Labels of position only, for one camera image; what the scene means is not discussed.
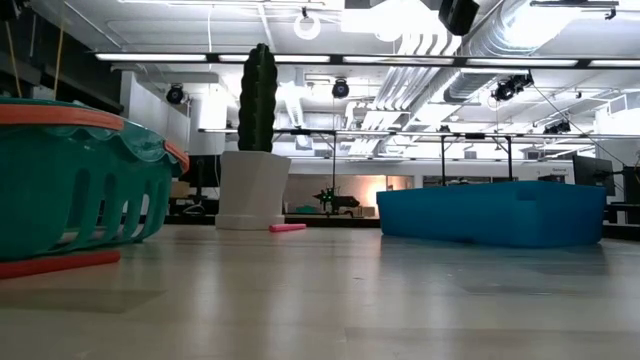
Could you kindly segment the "red pencil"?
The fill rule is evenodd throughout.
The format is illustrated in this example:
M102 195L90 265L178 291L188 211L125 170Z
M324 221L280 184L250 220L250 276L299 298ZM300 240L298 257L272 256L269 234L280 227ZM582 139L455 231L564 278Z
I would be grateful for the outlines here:
M109 250L2 262L0 263L0 280L113 264L119 262L120 259L121 254L119 251Z

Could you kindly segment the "white plant pot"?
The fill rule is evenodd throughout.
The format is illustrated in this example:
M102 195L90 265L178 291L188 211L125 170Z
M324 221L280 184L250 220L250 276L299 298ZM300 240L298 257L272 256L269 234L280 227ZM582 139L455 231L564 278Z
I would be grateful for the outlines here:
M262 231L284 223L283 196L291 160L260 151L221 156L219 230Z

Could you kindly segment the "green cactus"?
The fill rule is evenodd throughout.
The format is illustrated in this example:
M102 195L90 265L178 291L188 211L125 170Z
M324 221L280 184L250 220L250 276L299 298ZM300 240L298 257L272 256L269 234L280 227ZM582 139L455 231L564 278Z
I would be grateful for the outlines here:
M238 148L272 152L278 70L270 48L259 43L243 64L241 78Z

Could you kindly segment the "black monitor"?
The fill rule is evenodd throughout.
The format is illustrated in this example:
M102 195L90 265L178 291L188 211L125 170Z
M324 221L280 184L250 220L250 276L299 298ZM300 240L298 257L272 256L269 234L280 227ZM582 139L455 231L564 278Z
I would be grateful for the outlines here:
M215 188L219 186L221 176L220 155L190 155L189 170L179 177L193 188Z
M576 185L602 187L606 189L608 196L616 194L611 161L574 155L572 163Z

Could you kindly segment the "LED light strip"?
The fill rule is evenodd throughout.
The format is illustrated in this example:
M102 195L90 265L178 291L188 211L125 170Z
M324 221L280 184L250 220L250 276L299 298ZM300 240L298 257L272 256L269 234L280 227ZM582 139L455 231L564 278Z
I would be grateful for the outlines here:
M589 63L590 68L640 69L640 59L599 59Z
M241 63L249 59L248 54L222 54L218 56L220 62L223 63ZM274 60L276 63L287 64L316 64L316 63L329 63L331 57L328 55L275 55Z
M207 56L202 54L168 54L168 53L96 53L101 61L111 62L206 62Z
M577 63L573 59L469 59L466 64L469 66L497 66L497 67L572 67Z

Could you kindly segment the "black metal stand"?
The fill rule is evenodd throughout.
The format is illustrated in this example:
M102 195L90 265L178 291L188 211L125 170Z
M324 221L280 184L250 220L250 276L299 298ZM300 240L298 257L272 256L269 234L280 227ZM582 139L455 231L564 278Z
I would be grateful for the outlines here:
M463 138L464 140L486 140L490 139L494 143L498 145L500 149L507 153L507 163L508 163L508 181L513 182L515 177L513 174L513 155L512 155L512 144L513 144L513 135L505 135L499 133L487 134L481 132L473 132L473 133L459 133L453 132L449 135L450 137L454 137L456 140ZM445 141L449 137L442 133L440 135L440 164L441 164L441 185L446 186L446 146Z

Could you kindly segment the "blue plastic tray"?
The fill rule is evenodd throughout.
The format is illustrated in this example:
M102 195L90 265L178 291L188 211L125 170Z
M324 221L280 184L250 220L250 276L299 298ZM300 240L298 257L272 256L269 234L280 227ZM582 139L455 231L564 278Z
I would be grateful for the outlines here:
M601 240L606 190L518 181L385 191L376 201L387 236L558 248Z

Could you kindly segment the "teal basket orange rim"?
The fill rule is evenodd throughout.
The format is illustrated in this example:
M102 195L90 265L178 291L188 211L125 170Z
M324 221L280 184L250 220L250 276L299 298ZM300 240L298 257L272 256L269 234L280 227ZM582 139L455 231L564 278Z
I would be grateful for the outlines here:
M140 243L189 167L165 137L118 115L0 97L0 260Z

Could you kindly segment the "black aluminium frame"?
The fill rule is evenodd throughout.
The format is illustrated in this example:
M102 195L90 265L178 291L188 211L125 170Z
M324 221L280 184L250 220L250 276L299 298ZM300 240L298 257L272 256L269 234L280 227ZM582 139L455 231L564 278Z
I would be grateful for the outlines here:
M170 225L211 225L214 216L177 216L167 215L165 223ZM308 227L322 228L379 228L380 220L375 218L339 218L339 217L294 217L286 216L286 224L306 224ZM604 224L603 237L606 239L626 240L640 243L640 225Z

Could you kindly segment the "silver ceiling duct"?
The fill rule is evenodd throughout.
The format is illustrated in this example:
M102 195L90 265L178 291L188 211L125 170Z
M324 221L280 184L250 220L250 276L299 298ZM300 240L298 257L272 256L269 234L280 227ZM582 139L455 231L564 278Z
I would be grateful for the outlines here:
M466 40L458 55L467 57L531 56L557 36L572 20L560 8L533 7L533 0L504 0L488 20ZM445 102L463 103L496 77L493 73L445 72L451 83Z

